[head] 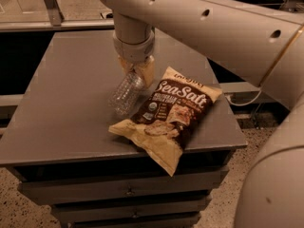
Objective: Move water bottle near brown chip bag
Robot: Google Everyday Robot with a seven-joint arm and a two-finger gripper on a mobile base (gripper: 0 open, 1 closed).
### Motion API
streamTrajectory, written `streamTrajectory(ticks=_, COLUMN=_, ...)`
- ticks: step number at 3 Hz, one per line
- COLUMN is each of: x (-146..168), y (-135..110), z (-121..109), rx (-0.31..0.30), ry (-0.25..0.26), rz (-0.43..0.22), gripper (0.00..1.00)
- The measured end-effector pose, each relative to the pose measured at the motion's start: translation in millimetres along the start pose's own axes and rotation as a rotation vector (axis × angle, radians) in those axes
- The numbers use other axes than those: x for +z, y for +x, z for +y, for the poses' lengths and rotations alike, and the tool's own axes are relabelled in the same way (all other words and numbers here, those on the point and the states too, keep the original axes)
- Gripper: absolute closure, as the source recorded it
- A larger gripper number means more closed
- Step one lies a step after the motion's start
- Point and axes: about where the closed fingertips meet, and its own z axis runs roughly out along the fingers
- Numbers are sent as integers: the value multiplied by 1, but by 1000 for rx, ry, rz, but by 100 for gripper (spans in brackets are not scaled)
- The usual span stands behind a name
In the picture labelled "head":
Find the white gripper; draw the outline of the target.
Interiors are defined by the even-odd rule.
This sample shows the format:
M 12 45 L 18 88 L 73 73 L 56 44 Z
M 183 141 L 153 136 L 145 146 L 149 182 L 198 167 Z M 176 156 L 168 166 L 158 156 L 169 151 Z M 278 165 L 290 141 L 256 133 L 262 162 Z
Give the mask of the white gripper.
M 114 48 L 120 55 L 118 61 L 125 75 L 135 72 L 143 79 L 146 88 L 149 88 L 154 81 L 155 59 L 153 56 L 155 35 L 151 32 L 148 38 L 138 44 L 132 45 L 120 40 L 113 34 Z

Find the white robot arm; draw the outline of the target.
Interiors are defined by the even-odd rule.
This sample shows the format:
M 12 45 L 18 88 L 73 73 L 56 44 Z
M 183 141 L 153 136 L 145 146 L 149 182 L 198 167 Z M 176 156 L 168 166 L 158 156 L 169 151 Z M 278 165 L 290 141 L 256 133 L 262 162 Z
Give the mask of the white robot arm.
M 233 0 L 101 0 L 131 59 L 152 26 L 259 87 L 290 113 L 243 183 L 235 228 L 304 228 L 304 17 Z

